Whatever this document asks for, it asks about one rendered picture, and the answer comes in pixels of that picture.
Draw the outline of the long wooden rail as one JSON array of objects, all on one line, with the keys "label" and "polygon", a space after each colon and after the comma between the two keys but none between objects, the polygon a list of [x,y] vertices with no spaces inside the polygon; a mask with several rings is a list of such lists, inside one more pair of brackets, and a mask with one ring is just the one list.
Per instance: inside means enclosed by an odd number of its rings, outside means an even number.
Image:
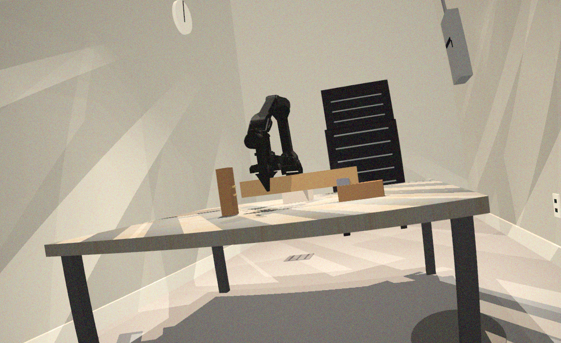
[{"label": "long wooden rail", "polygon": [[359,184],[357,166],[270,178],[269,192],[260,180],[240,182],[241,198],[335,187],[336,179],[342,178],[349,178],[350,184]]}]

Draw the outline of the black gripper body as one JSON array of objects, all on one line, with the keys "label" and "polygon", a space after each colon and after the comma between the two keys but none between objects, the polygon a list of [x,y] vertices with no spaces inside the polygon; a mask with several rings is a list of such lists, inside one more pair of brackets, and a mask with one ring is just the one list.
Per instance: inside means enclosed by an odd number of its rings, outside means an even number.
[{"label": "black gripper body", "polygon": [[268,165],[268,154],[270,152],[273,154],[271,148],[256,150],[254,155],[257,156],[258,164],[250,166],[250,173],[268,173],[275,170],[282,170],[280,164],[275,165],[275,163],[269,163]]}]

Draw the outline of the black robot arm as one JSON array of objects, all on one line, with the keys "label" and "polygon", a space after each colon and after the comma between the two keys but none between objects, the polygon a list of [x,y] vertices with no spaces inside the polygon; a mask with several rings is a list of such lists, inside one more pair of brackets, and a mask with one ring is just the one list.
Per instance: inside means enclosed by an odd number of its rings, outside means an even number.
[{"label": "black robot arm", "polygon": [[[298,155],[293,150],[291,142],[289,117],[290,101],[279,95],[270,95],[265,98],[265,102],[259,113],[252,116],[247,135],[244,137],[244,145],[248,149],[267,149],[271,148],[270,135],[272,121],[271,116],[278,121],[279,137],[282,145],[282,155],[275,155],[275,152],[268,154],[269,163],[281,165],[282,174],[292,175],[303,173],[303,168]],[[290,171],[298,171],[286,173]]]}]

